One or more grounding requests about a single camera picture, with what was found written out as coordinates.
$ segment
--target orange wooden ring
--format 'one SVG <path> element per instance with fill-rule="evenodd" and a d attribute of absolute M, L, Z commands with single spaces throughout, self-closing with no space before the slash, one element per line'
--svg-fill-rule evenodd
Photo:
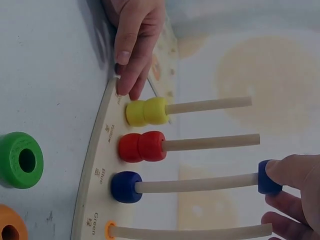
<path fill-rule="evenodd" d="M 3 204 L 0 204 L 0 230 L 0 240 L 28 240 L 28 230 L 22 218 Z"/>
<path fill-rule="evenodd" d="M 116 237 L 111 236 L 109 233 L 110 227 L 116 227 L 117 224 L 114 221 L 108 221 L 104 227 L 104 236 L 106 240 L 115 240 Z"/>

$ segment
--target hand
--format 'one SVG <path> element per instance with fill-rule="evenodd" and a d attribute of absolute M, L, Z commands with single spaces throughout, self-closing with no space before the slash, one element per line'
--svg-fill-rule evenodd
<path fill-rule="evenodd" d="M 272 160 L 266 165 L 266 173 L 279 185 L 299 189 L 301 199 L 284 191 L 276 196 L 267 195 L 267 204 L 296 221 L 267 212 L 261 222 L 272 223 L 274 233 L 286 240 L 320 240 L 320 155 L 291 155 L 280 161 Z"/>
<path fill-rule="evenodd" d="M 117 93 L 140 97 L 152 62 L 152 52 L 165 22 L 165 0 L 103 0 L 110 22 L 117 28 L 114 51 Z"/>

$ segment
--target green wooden ring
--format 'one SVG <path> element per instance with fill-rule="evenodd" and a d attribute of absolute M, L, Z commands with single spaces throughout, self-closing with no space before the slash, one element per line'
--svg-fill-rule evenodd
<path fill-rule="evenodd" d="M 36 140 L 24 132 L 0 136 L 0 178 L 16 189 L 28 189 L 40 180 L 44 157 Z"/>

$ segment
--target table surface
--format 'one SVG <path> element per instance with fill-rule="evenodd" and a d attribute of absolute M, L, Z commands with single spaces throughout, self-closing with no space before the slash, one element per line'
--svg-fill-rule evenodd
<path fill-rule="evenodd" d="M 0 8 L 1 133 L 23 131 L 40 144 L 44 172 L 31 189 L 0 189 L 0 202 L 25 220 L 29 239 L 70 239 L 79 181 L 95 118 L 113 71 L 112 36 L 99 2 L 5 0 Z M 154 96 L 149 84 L 142 99 Z M 167 138 L 176 127 L 155 128 Z M 177 153 L 144 164 L 145 180 L 174 180 Z M 137 204 L 135 227 L 174 229 L 176 196 Z"/>

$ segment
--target wooden peg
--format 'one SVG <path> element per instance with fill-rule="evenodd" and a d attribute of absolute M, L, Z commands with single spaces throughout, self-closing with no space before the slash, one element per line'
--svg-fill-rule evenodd
<path fill-rule="evenodd" d="M 214 99 L 205 101 L 194 101 L 186 103 L 171 104 L 165 106 L 165 113 L 182 114 L 200 111 L 210 111 L 217 109 L 231 109 L 242 108 L 252 105 L 252 99 L 249 96 L 246 97 L 233 97 L 225 99 Z"/>
<path fill-rule="evenodd" d="M 272 223 L 214 230 L 153 230 L 109 225 L 106 236 L 135 240 L 244 240 L 270 236 L 272 231 Z"/>
<path fill-rule="evenodd" d="M 164 152 L 244 147 L 260 144 L 259 134 L 162 141 Z"/>
<path fill-rule="evenodd" d="M 186 193 L 233 189 L 258 184 L 258 173 L 179 181 L 141 181 L 135 191 L 141 194 Z"/>

